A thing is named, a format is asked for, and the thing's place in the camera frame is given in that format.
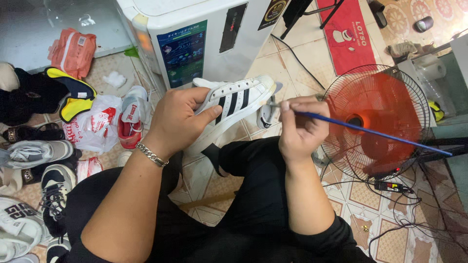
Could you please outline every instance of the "black sneaker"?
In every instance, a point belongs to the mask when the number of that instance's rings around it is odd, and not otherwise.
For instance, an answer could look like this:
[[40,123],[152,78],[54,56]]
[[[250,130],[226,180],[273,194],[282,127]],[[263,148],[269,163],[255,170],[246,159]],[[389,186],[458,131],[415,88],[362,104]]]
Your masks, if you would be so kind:
[[51,240],[47,246],[47,263],[55,263],[61,256],[65,255],[72,249],[68,237],[57,237]]
[[66,233],[63,210],[66,195],[75,187],[76,175],[67,166],[48,166],[42,176],[42,217],[51,236],[61,237]]

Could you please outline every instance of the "person's left hand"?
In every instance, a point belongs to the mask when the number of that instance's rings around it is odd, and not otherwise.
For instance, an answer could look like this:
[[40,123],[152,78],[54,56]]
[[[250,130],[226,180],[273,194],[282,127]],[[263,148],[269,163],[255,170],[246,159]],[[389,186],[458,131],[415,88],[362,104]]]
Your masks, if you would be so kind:
[[216,105],[198,115],[193,113],[209,91],[209,88],[196,87],[166,92],[154,110],[150,130],[142,143],[165,161],[190,146],[223,111]]

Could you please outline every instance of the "yellow and black fabric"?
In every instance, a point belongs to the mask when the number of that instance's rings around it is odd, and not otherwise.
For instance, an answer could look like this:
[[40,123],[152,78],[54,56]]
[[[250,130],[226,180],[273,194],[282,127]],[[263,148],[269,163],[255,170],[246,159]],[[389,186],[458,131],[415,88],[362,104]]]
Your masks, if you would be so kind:
[[431,111],[432,111],[432,115],[434,115],[434,119],[436,119],[436,122],[438,122],[444,117],[445,113],[443,110],[440,109],[440,105],[437,102],[433,102],[430,100],[428,100],[428,102],[429,102],[429,107],[431,108]]
[[77,80],[65,72],[48,67],[44,70],[45,75],[64,84],[71,95],[65,98],[60,107],[60,118],[65,123],[70,123],[78,114],[88,111],[93,106],[96,91],[82,80]]

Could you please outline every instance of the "fan grille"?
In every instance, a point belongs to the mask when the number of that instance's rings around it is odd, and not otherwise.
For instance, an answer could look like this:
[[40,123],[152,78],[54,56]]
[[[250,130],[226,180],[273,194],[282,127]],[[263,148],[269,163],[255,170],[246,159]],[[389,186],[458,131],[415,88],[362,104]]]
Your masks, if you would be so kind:
[[[410,141],[424,142],[429,108],[421,88],[406,73],[385,65],[354,68],[336,79],[324,101],[332,118]],[[414,146],[330,124],[322,144],[327,157],[344,173],[367,179],[400,168],[420,154]]]

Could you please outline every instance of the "black stripe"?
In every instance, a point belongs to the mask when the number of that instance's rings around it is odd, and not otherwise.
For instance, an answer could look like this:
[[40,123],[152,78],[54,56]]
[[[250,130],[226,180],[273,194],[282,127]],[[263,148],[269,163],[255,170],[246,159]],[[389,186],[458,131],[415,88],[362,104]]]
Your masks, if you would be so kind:
[[229,111],[227,112],[227,116],[234,113],[236,104],[237,104],[237,92],[233,93],[232,100],[231,100],[231,106],[229,107]]
[[[219,98],[219,106],[223,107],[223,110],[224,110],[224,102],[226,101],[226,96],[224,97],[221,97]],[[223,113],[221,112],[221,114],[216,118],[216,124],[218,124],[220,121],[221,121],[221,116],[223,115]]]
[[249,90],[250,89],[245,89],[244,90],[244,102],[242,102],[241,109],[247,107],[247,104],[249,103]]

